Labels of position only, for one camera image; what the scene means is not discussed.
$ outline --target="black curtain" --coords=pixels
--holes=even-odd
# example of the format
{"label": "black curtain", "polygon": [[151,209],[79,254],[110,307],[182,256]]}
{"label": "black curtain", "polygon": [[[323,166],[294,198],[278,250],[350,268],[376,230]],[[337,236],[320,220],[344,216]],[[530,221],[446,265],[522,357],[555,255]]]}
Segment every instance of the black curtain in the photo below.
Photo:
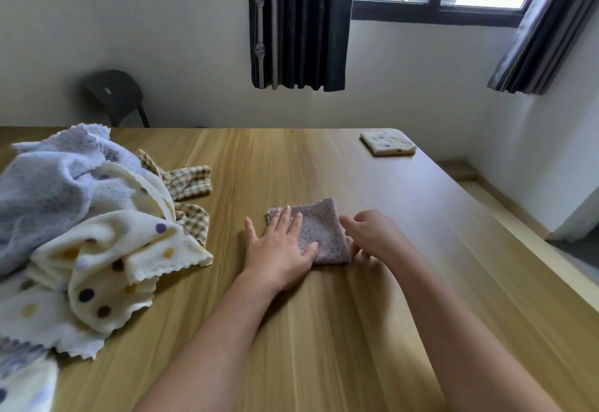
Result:
{"label": "black curtain", "polygon": [[345,89],[353,0],[249,0],[251,82]]}
{"label": "black curtain", "polygon": [[489,81],[498,91],[543,95],[597,0],[533,0]]}

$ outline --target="checkered cloth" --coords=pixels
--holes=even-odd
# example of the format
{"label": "checkered cloth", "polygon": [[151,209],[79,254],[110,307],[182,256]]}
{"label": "checkered cloth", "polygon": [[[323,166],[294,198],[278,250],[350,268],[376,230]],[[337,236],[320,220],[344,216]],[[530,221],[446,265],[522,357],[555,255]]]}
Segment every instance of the checkered cloth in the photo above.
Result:
{"label": "checkered cloth", "polygon": [[203,247],[208,238],[208,212],[196,204],[182,204],[182,199],[207,195],[212,192],[210,166],[184,167],[166,172],[152,160],[146,152],[139,151],[139,159],[144,169],[156,174],[166,185],[175,201],[176,222],[183,226]]}
{"label": "checkered cloth", "polygon": [[212,192],[210,166],[193,166],[166,172],[143,150],[139,151],[141,166],[162,179],[174,201],[203,196]]}

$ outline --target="forearm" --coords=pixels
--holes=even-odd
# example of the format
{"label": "forearm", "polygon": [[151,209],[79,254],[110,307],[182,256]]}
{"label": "forearm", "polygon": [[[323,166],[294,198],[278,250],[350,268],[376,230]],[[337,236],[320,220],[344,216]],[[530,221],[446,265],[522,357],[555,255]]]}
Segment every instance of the forearm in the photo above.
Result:
{"label": "forearm", "polygon": [[409,244],[385,259],[399,282],[452,411],[559,408]]}
{"label": "forearm", "polygon": [[243,272],[135,412],[230,410],[242,365],[275,291]]}

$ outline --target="person's left hand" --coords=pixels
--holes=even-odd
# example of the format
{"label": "person's left hand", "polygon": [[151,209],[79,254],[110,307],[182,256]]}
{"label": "person's left hand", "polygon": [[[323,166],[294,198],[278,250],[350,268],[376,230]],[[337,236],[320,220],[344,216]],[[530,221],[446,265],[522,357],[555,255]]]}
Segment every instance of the person's left hand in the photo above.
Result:
{"label": "person's left hand", "polygon": [[244,272],[272,287],[274,293],[289,289],[310,271],[318,255],[318,243],[308,245],[300,253],[299,238],[302,214],[291,217],[287,206],[273,215],[262,238],[256,236],[251,219],[246,218],[247,253]]}

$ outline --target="chair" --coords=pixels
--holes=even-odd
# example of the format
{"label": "chair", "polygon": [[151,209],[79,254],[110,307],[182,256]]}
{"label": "chair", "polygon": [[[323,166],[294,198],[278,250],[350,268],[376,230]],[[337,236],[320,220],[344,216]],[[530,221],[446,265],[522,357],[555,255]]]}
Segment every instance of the chair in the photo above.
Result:
{"label": "chair", "polygon": [[86,77],[83,86],[104,106],[113,127],[118,127],[125,117],[137,109],[144,127],[150,128],[141,105],[144,98],[141,88],[124,71],[106,70],[96,73]]}

